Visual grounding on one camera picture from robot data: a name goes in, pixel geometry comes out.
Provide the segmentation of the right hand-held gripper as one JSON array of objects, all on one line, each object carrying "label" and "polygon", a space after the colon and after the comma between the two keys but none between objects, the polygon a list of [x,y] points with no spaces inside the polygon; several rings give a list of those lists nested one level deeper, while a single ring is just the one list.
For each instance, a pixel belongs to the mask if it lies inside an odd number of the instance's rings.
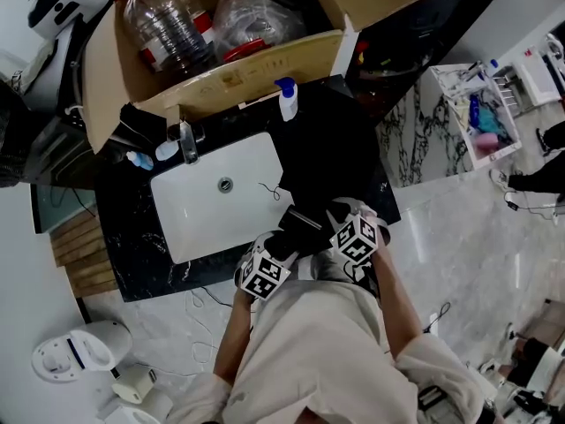
[{"label": "right hand-held gripper", "polygon": [[351,264],[363,264],[390,243],[388,224],[363,201],[340,197],[329,202],[327,216],[335,235],[330,243],[337,255]]}]

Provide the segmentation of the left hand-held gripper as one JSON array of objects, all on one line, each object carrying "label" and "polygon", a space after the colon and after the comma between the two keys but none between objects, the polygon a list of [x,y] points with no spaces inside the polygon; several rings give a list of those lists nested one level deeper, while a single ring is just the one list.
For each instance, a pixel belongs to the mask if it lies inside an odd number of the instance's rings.
[{"label": "left hand-held gripper", "polygon": [[239,261],[234,283],[255,299],[267,300],[289,278],[297,257],[297,245],[289,233],[282,230],[263,233]]}]

